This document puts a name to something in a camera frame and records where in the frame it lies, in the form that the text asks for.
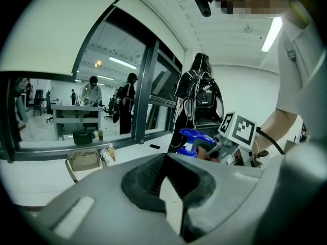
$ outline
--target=metal window frame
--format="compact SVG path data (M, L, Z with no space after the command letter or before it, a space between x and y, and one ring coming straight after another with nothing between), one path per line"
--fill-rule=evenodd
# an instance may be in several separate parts
M114 23L111 23L110 21L110 14L115 13L116 20L114 20ZM14 114L14 101L13 96L10 95L10 84L14 82L14 79L11 79L12 82L6 82L7 86L2 86L1 91L3 93L1 94L1 98L3 98L3 103L6 104L6 112L0 113L0 129L1 132L8 132L6 133L6 137L4 137L3 133L0 133L0 140L2 143L3 150L0 152L0 159L6 159L8 162L13 161L48 161L48 160L57 160L57 159L66 159L67 154L71 151L77 151L82 149L88 149L88 148L94 148L97 150L100 150L102 148L109 147L109 144L112 143L113 146L116 149L124 148L130 145L134 144L142 144L145 141L161 137L163 135L170 134L171 124L173 120L173 113L175 110L175 103L172 101L167 101L164 99L160 99L156 97L153 99L150 98L151 94L151 86L148 86L149 84L152 84L153 76L154 76L154 69L155 64L158 60L158 58L162 58L164 60L164 64L167 68L170 70L177 71L178 73L181 73L180 70L178 70L177 66L174 66L174 63L169 60L166 61L165 56L163 53L161 53L160 56L158 56L159 50L159 39L156 38L156 36L153 35L153 33L147 29L148 32L151 32L150 34L146 32L142 32L142 30L136 30L131 29L131 21L137 21L132 16L129 16L130 19L125 19L122 23L122 25L119 24L119 21L117 19L117 16L119 13L122 12L120 9L116 8L114 5L111 5L105 13L101 15L102 18L106 19L106 21L110 22L111 24L116 25L120 29L122 29L124 32L132 35L137 33L136 39L138 39L140 42L146 45L146 49L143 55L141 67L140 67L140 73L139 73L139 82L137 83L137 90L136 90L136 97L135 97L135 107L134 107L134 117L135 122L133 122L132 125L132 132L131 137L125 138L125 139L117 139L113 141L108 142L97 142L92 143L89 145L72 145L68 146L66 148L63 147L53 147L53 148L35 148L35 149L24 149L21 148L19 145L20 142L20 134L18 129L18 122L16 121L15 114ZM83 52L83 48L87 46L88 41L93 35L93 32L96 30L96 27L99 25L101 20L98 20L95 23L95 26L92 27L90 32L88 33L87 37L85 38L85 41L83 42L81 49L77 55L77 59L74 63L73 67L73 75L72 77L63 76L63 75L56 75L56 74L46 74L42 72L25 72L25 71L9 71L9 72L3 72L3 74L6 74L8 78L8 81L10 81L10 78L12 77L30 77L30 78L37 78L37 79L48 79L48 80L58 80L58 81L67 81L67 82L75 82L75 76L77 71L77 63L78 58L81 59L82 55L81 52ZM126 30L124 27L126 27L126 24L129 24L129 28ZM165 130L147 134L145 135L145 125L146 125L146 114L147 114L147 106L149 101L153 101L154 104L167 106L169 107L169 113L167 114L167 120L165 125Z

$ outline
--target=blue spray bottle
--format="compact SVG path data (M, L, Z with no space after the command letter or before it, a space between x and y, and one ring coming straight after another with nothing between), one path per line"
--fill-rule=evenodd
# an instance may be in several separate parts
M184 154L186 156L196 158L196 151L193 148L193 143L195 139L205 140L212 144L215 143L215 140L213 140L210 136L206 135L203 132L196 131L194 129L180 129L179 132L188 138L186 146L183 146L182 148L179 148L177 150L177 153L179 154Z

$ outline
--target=human hand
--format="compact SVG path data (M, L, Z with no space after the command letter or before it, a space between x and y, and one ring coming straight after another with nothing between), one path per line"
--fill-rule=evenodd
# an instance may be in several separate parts
M205 160L205 161L213 161L213 162L219 162L218 159L214 159L214 158L210 158L209 154L206 152L206 150L204 148L202 148L201 146L198 146L195 149L196 153L197 153L197 158L200 160Z

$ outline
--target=small bottle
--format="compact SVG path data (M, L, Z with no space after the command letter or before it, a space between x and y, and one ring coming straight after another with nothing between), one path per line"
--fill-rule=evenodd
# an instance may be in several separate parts
M106 148L102 149L100 151L101 157L106 161L106 163L110 164L110 155L108 153L108 150Z
M97 130L95 130L95 131L93 132L93 135L94 135L95 140L98 140L98 139L99 139L99 133L98 133Z
M111 156L111 158L113 159L113 161L116 161L114 147L113 147L112 143L109 144L108 153Z
M99 129L99 141L103 141L103 131Z

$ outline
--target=glass window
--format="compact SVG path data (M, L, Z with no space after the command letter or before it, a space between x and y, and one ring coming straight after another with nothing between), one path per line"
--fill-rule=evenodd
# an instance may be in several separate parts
M178 78L179 73L158 55L148 103L146 134L167 129L170 110L175 109Z
M160 56L155 65L151 95L176 102L175 91L179 73L171 68Z
M138 76L144 51L140 41L103 21L84 51L75 83L25 78L27 122L16 113L21 147L74 145L75 131L102 129L105 141L130 137L136 120L136 80L131 77ZM114 123L115 94L121 86L130 100L121 101L120 119Z
M168 107L148 104L146 134L166 129Z

